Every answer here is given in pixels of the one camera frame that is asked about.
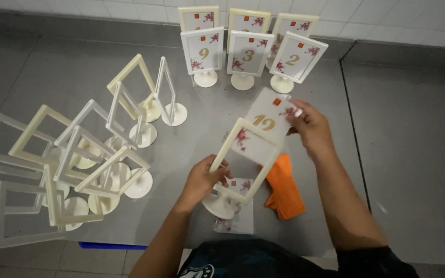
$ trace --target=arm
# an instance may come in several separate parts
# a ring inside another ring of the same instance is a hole
[[[288,117],[317,172],[320,200],[334,248],[349,251],[387,246],[387,239],[362,202],[332,142],[329,123],[310,104],[292,100],[304,112]]]
[[[215,158],[216,156],[212,154],[191,169],[180,197],[128,278],[176,277],[191,212],[212,191],[218,181],[227,185],[225,176],[232,179],[229,165],[225,160],[222,162],[222,167],[209,173]]]

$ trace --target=pink flower illustration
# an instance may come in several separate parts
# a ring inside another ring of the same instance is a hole
[[[278,62],[276,65],[276,68],[279,72],[284,73],[283,68],[285,68],[286,66],[283,66],[283,63]]]
[[[300,24],[300,28],[296,28],[296,30],[303,29],[306,31],[309,29],[309,27],[310,27],[310,21],[307,21],[307,22],[303,22],[302,24]]]
[[[250,190],[250,180],[245,181],[241,186],[243,188],[240,189],[240,192]]]
[[[309,50],[307,52],[305,52],[305,54],[311,53],[312,56],[315,56],[315,55],[317,55],[319,50],[320,50],[320,48],[318,48],[318,47],[310,47]]]
[[[214,223],[214,227],[216,228],[216,230],[219,230],[219,227],[221,227],[226,231],[231,231],[231,226],[228,224],[227,220],[219,217],[216,217],[216,223]]]
[[[239,70],[243,70],[241,66],[243,66],[243,64],[238,59],[233,58],[233,65],[231,66],[231,69],[237,68]]]
[[[202,65],[201,62],[199,63],[199,62],[195,61],[195,59],[191,59],[190,61],[192,63],[192,70],[194,70],[194,69],[204,69],[204,67],[201,67],[201,65]]]
[[[259,46],[266,47],[267,46],[267,40],[261,40],[261,41],[259,41],[259,43],[260,44],[257,47],[259,47]]]
[[[254,19],[252,26],[254,26],[254,25],[262,26],[262,24],[263,24],[263,17],[257,17],[256,19]]]
[[[243,146],[243,141],[250,139],[250,137],[247,137],[246,131],[247,131],[246,129],[242,128],[240,130],[240,132],[238,132],[238,135],[236,136],[236,139],[235,139],[236,145],[238,147],[240,147],[241,151],[245,151],[245,149],[246,149],[246,147]]]
[[[206,14],[205,15],[205,19],[204,19],[204,22],[206,22],[206,21],[214,21],[214,12],[210,12],[210,13],[208,13],[208,14]]]
[[[213,43],[214,41],[219,42],[219,34],[214,34],[214,35],[211,37],[211,41],[209,41],[209,43],[211,44],[211,43]]]
[[[288,115],[290,115],[290,116],[294,116],[295,113],[296,113],[298,110],[300,110],[298,107],[289,107],[289,108],[287,108],[284,112],[281,112],[279,115],[280,115],[280,116],[282,116],[282,115],[286,115],[286,116],[288,116]]]
[[[279,49],[279,47],[277,47],[276,44],[273,44],[272,47],[270,48],[270,52],[272,54],[277,54],[277,50]]]

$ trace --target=person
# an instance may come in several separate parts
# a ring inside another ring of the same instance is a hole
[[[129,278],[418,277],[413,267],[393,254],[386,236],[353,187],[339,161],[326,117],[306,102],[292,102],[304,112],[299,117],[287,117],[292,125],[288,135],[300,135],[315,164],[338,271],[324,270],[272,242],[233,239],[202,243],[192,250],[178,273],[191,212],[217,182],[226,184],[226,177],[232,179],[226,161],[209,173],[216,157],[210,155],[191,169],[179,199]]]

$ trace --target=hand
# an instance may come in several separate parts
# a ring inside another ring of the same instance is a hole
[[[211,193],[212,188],[218,181],[220,181],[223,186],[228,187],[225,177],[232,179],[233,176],[226,160],[223,160],[221,163],[222,166],[219,166],[215,172],[209,173],[209,168],[215,158],[216,155],[211,154],[195,164],[190,170],[185,187],[175,204],[176,209],[191,212],[202,199]]]
[[[292,125],[287,135],[300,134],[303,147],[313,161],[324,155],[335,154],[327,118],[308,102],[295,99],[292,99],[291,102],[301,108],[303,113],[298,117],[292,115],[286,117]]]

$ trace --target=orange cloth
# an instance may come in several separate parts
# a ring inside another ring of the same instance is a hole
[[[305,205],[291,176],[291,163],[287,153],[280,154],[267,174],[272,194],[266,207],[277,211],[279,219],[287,220],[305,212]]]

